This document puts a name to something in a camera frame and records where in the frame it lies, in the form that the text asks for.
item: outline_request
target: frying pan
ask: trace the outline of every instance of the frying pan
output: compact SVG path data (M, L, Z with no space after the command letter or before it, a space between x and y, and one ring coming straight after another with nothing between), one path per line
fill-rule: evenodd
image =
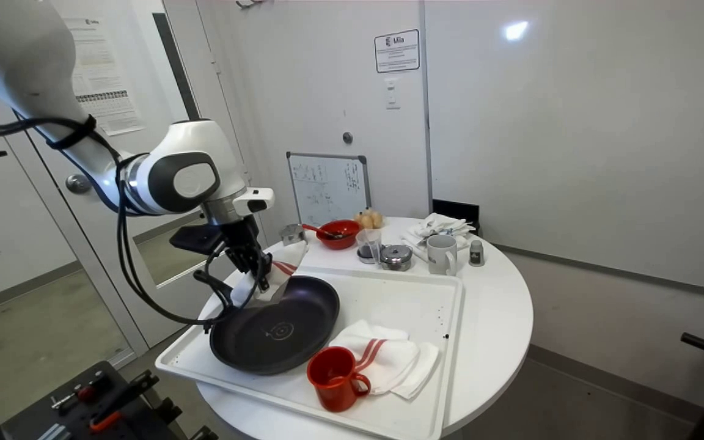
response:
M338 314L339 298L331 284L290 277L278 304L222 314L210 328L210 351L250 373L280 373L331 340Z

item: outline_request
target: red bowl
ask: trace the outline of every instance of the red bowl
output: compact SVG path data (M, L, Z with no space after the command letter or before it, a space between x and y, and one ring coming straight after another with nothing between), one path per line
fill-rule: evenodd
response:
M318 240L328 246L328 249L349 249L354 246L354 238L359 232L359 226L353 221L332 221L326 223L318 230Z

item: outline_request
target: sign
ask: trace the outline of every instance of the sign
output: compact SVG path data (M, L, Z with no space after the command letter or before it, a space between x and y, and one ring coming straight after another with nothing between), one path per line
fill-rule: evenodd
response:
M97 117L107 136L141 130L102 21L96 18L68 18L65 26L76 40L73 94L84 109Z
M373 40L377 74L419 70L420 69L420 31L379 35Z

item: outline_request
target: table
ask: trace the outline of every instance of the table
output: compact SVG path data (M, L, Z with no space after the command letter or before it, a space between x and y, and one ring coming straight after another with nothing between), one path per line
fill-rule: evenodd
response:
M389 217L382 232L383 245L401 243L401 234L411 226L419 226L419 221ZM508 389L531 345L533 304L521 272L488 243L485 243L485 257L485 267L470 267L470 252L459 252L459 278L467 296L459 323L444 436L471 424ZM356 272L382 272L377 267L359 265L354 249L331 252L321 243L311 243L302 265L318 270L343 267ZM415 260L411 272L428 274L420 260ZM278 428L278 437L359 437L359 432L302 417L298 413L289 413L216 386L199 384L199 392L222 421L252 437L276 437L274 428Z

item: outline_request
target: red mug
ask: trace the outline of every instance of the red mug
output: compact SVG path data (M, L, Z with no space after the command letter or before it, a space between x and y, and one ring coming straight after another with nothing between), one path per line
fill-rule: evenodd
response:
M372 392L372 381L356 372L354 354L345 348L328 348L309 361L309 381L326 410L346 410Z

